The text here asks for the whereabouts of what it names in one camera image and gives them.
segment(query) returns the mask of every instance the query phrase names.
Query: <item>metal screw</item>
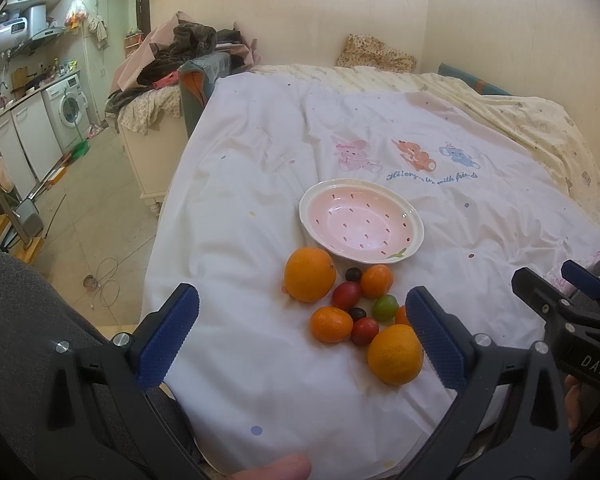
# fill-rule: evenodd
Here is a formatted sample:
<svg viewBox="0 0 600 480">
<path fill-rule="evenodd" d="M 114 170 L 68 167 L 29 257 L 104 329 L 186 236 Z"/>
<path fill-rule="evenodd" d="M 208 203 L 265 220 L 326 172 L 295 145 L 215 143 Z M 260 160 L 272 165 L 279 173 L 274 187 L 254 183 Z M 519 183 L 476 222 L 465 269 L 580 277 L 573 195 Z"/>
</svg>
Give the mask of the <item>metal screw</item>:
<svg viewBox="0 0 600 480">
<path fill-rule="evenodd" d="M 113 336 L 113 344 L 115 346 L 124 346 L 126 345 L 129 340 L 131 338 L 129 337 L 129 334 L 126 332 L 121 332 L 119 334 L 116 334 L 115 336 Z"/>
<path fill-rule="evenodd" d="M 59 354 L 64 354 L 69 349 L 68 341 L 61 341 L 56 345 L 56 352 Z"/>
<path fill-rule="evenodd" d="M 536 341 L 534 348 L 539 354 L 546 354 L 549 351 L 549 347 L 542 341 Z"/>
<path fill-rule="evenodd" d="M 474 335 L 474 341 L 480 346 L 489 346 L 491 344 L 491 338 L 486 334 Z"/>
</svg>

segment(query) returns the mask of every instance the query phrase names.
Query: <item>pink bowl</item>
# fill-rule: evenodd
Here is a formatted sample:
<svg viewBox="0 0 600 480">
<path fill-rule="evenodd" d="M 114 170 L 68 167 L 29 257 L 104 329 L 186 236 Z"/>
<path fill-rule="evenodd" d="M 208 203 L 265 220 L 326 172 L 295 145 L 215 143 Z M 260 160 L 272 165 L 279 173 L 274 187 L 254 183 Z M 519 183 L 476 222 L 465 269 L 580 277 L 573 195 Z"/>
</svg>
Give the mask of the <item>pink bowl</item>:
<svg viewBox="0 0 600 480">
<path fill-rule="evenodd" d="M 353 178 L 326 180 L 307 190 L 300 220 L 325 249 L 362 264 L 394 264 L 424 240 L 422 220 L 409 202 Z"/>
</svg>

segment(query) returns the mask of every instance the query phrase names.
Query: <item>red tomato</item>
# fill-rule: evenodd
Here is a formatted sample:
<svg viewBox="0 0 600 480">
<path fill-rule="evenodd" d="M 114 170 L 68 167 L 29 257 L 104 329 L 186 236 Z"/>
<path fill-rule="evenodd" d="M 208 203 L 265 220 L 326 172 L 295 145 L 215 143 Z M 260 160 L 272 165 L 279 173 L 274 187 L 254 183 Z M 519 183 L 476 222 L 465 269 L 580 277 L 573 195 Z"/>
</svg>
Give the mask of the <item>red tomato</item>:
<svg viewBox="0 0 600 480">
<path fill-rule="evenodd" d="M 331 297 L 331 304 L 342 310 L 349 310 L 360 301 L 362 288 L 358 282 L 344 282 L 338 285 Z"/>
<path fill-rule="evenodd" d="M 380 332 L 378 322 L 372 317 L 363 317 L 353 324 L 351 340 L 354 345 L 364 346 L 371 343 Z"/>
</svg>

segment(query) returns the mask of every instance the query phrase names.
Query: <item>washing machine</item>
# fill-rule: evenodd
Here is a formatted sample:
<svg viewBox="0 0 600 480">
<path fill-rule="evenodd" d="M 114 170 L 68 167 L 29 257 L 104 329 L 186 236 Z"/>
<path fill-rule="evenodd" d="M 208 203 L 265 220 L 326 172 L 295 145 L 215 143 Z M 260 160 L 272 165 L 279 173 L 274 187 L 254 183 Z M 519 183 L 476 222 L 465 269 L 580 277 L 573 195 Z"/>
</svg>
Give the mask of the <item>washing machine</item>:
<svg viewBox="0 0 600 480">
<path fill-rule="evenodd" d="M 71 153 L 74 146 L 86 138 L 89 129 L 89 105 L 78 75 L 45 88 L 42 99 L 62 154 Z"/>
</svg>

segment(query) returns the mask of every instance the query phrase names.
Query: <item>gray pants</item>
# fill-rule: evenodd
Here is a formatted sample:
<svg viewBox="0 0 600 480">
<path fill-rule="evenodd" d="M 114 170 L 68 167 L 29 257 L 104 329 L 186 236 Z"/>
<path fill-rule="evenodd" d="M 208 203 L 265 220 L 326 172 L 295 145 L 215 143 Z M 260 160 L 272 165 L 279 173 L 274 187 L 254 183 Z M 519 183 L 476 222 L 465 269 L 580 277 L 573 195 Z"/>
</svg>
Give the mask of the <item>gray pants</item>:
<svg viewBox="0 0 600 480">
<path fill-rule="evenodd" d="M 36 407 L 49 361 L 62 340 L 76 349 L 107 341 L 35 270 L 0 253 L 0 432 L 32 472 Z M 96 396 L 116 449 L 142 463 L 109 391 L 99 386 Z M 149 397 L 185 449 L 197 454 L 177 403 L 159 389 Z"/>
</svg>

